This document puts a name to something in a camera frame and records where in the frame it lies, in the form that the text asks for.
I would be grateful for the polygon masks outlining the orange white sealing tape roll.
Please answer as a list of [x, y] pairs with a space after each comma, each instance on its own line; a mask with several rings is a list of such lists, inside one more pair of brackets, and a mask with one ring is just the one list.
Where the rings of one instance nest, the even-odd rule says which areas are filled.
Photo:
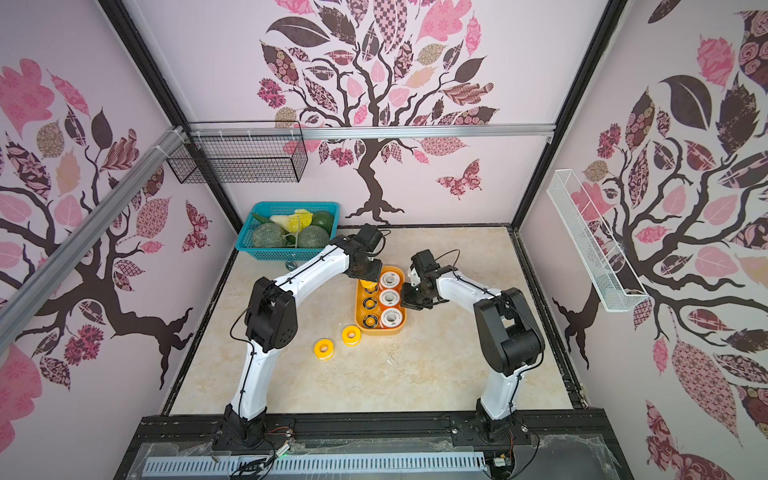
[[379, 305], [382, 310], [397, 308], [400, 305], [401, 297], [395, 289], [385, 289], [379, 294]]
[[380, 286], [384, 290], [397, 290], [403, 283], [402, 276], [396, 271], [386, 271], [380, 277]]
[[385, 309], [379, 318], [380, 326], [384, 329], [399, 328], [404, 322], [403, 313], [398, 308]]

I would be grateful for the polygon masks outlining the yellow plastic storage box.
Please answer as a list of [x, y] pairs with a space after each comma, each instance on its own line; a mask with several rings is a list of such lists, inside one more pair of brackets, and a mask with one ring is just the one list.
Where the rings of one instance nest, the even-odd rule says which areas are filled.
[[[386, 272], [386, 271], [396, 271], [396, 272], [398, 272], [402, 276], [402, 278], [403, 278], [403, 283], [405, 282], [405, 280], [406, 280], [405, 274], [404, 274], [404, 272], [400, 268], [395, 267], [395, 266], [384, 266], [382, 268], [381, 275], [384, 272]], [[400, 305], [397, 308], [403, 313], [404, 322], [403, 322], [403, 324], [399, 328], [396, 328], [396, 329], [384, 329], [384, 328], [382, 328], [380, 326], [380, 320], [379, 320], [379, 326], [376, 329], [364, 329], [362, 327], [361, 319], [362, 319], [362, 317], [365, 314], [375, 314], [375, 315], [377, 315], [380, 318], [381, 313], [384, 310], [382, 310], [380, 305], [379, 305], [379, 294], [384, 289], [381, 288], [381, 286], [380, 286], [380, 279], [379, 279], [379, 281], [378, 281], [378, 290], [375, 293], [366, 293], [363, 290], [363, 288], [361, 287], [360, 281], [357, 283], [357, 288], [356, 288], [356, 299], [355, 299], [355, 310], [354, 310], [354, 320], [355, 320], [356, 325], [362, 330], [362, 332], [364, 334], [371, 335], [371, 336], [388, 336], [388, 335], [398, 334], [404, 328], [404, 326], [407, 323], [407, 312], [406, 312], [406, 309], [402, 306], [401, 302], [400, 302]], [[401, 287], [399, 289], [397, 289], [397, 291], [400, 294], [400, 297], [401, 297], [401, 291], [402, 291], [403, 283], [402, 283]], [[377, 308], [375, 310], [365, 310], [362, 307], [362, 301], [365, 298], [367, 298], [367, 297], [373, 297], [373, 298], [375, 298], [378, 301], [378, 305], [377, 305]]]

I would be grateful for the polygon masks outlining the yellow black tape roll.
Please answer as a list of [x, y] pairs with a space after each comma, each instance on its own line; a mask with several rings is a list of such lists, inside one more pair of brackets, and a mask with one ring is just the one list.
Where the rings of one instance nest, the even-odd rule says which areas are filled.
[[361, 319], [364, 329], [376, 329], [379, 326], [379, 317], [375, 314], [365, 314]]
[[367, 297], [362, 301], [362, 307], [365, 310], [375, 310], [377, 308], [378, 301], [373, 297]]

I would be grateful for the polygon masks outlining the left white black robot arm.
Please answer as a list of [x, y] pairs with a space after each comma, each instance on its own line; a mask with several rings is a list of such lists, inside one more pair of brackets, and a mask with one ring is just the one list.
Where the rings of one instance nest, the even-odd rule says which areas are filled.
[[377, 282], [386, 244], [377, 227], [366, 224], [351, 235], [330, 240], [320, 253], [297, 269], [253, 285], [241, 319], [247, 353], [237, 390], [224, 412], [226, 425], [239, 443], [254, 448], [266, 436], [268, 387], [279, 355], [298, 332], [298, 307], [313, 292], [338, 275]]

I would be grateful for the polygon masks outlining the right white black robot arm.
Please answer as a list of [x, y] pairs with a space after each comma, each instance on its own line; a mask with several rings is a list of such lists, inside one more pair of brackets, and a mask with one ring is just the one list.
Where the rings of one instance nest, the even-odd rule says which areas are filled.
[[454, 303], [474, 315], [480, 350], [490, 372], [472, 427], [489, 440], [515, 425], [513, 414], [522, 380], [540, 366], [546, 348], [522, 291], [485, 286], [453, 265], [440, 265], [431, 251], [422, 250], [411, 257], [401, 298], [410, 310]]

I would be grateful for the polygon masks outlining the green pumpkin right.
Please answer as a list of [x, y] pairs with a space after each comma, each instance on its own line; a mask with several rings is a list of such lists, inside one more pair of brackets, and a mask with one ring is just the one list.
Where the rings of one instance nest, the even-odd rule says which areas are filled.
[[309, 225], [302, 229], [297, 236], [297, 247], [300, 249], [322, 249], [330, 241], [329, 233], [319, 225]]

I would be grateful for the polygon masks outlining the green pumpkin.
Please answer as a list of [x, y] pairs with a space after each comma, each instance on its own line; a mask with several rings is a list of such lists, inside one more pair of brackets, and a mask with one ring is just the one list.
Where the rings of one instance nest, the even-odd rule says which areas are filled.
[[258, 249], [280, 249], [287, 245], [286, 231], [278, 224], [263, 223], [251, 233], [251, 246]]
[[319, 225], [309, 225], [302, 229], [297, 236], [297, 247], [300, 249], [322, 249], [330, 241], [329, 233]]

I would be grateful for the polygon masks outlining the green round fruit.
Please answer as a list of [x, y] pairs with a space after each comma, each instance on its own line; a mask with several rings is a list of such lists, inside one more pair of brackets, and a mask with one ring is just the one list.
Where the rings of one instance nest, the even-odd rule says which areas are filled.
[[323, 228], [328, 234], [331, 234], [334, 226], [334, 215], [326, 210], [316, 211], [312, 214], [311, 225]]

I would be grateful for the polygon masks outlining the yellow white vegetable toy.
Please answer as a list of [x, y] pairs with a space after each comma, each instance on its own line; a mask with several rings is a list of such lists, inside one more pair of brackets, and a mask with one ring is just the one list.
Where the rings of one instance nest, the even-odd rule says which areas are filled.
[[272, 215], [269, 220], [279, 225], [287, 233], [298, 234], [302, 229], [311, 225], [312, 214], [306, 209], [296, 209], [289, 215]]

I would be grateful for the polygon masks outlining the green pumpkin left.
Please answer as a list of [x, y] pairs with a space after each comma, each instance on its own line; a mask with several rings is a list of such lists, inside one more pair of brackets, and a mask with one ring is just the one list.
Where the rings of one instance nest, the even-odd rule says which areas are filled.
[[287, 245], [286, 231], [278, 224], [263, 223], [251, 233], [251, 246], [258, 249], [280, 249]]

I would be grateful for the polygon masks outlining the teal plastic basket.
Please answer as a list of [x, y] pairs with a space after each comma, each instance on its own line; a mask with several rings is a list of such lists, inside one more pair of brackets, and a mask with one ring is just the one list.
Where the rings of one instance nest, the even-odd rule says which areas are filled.
[[236, 249], [256, 260], [307, 261], [335, 236], [335, 202], [260, 202], [241, 229]]

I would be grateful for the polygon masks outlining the aluminium rail on back wall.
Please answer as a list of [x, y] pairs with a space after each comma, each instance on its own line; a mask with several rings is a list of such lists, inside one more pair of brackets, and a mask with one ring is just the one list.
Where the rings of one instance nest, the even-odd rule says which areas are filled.
[[357, 126], [357, 127], [322, 127], [304, 128], [266, 128], [247, 125], [238, 128], [237, 124], [213, 124], [213, 128], [192, 130], [189, 137], [194, 140], [207, 138], [227, 139], [243, 137], [256, 140], [261, 137], [277, 137], [284, 140], [349, 140], [349, 139], [422, 139], [448, 137], [551, 137], [554, 124], [485, 124], [485, 125], [426, 125], [426, 126]]

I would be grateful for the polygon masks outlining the aluminium rail on wall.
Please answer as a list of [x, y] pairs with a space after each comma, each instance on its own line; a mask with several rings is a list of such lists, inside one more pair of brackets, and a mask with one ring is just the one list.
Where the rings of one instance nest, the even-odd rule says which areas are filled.
[[152, 174], [186, 139], [180, 126], [164, 133], [83, 223], [54, 250], [42, 267], [25, 282], [1, 309], [1, 349], [6, 350], [25, 325], [42, 308], [56, 287], [69, 275], [85, 253], [107, 231]]
[[485, 125], [426, 125], [426, 126], [357, 126], [357, 127], [322, 127], [304, 128], [266, 128], [247, 125], [238, 128], [237, 124], [213, 124], [213, 128], [192, 130], [189, 137], [194, 140], [207, 138], [227, 139], [243, 137], [256, 140], [261, 137], [277, 137], [284, 140], [349, 140], [349, 139], [422, 139], [448, 137], [551, 137], [554, 124], [485, 124]]

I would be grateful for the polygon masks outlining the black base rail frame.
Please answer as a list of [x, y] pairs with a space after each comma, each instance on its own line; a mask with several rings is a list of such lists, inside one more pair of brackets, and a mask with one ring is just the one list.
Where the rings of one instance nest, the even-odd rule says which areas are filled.
[[480, 452], [485, 473], [352, 474], [338, 478], [270, 476], [243, 479], [628, 479], [632, 473], [606, 413], [600, 409], [520, 410], [491, 439], [472, 427], [475, 411], [266, 414], [266, 436], [239, 443], [220, 415], [142, 419], [119, 464], [120, 479], [141, 479], [149, 457], [285, 454]]

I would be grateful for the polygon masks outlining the aluminium rail on left wall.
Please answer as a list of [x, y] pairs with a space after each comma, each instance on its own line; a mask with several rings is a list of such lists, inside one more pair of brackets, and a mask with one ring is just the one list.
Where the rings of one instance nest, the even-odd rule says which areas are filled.
[[180, 126], [164, 133], [83, 223], [54, 250], [42, 267], [25, 282], [1, 309], [1, 349], [6, 350], [25, 325], [42, 308], [56, 287], [69, 275], [85, 253], [107, 231], [152, 174], [186, 139]]

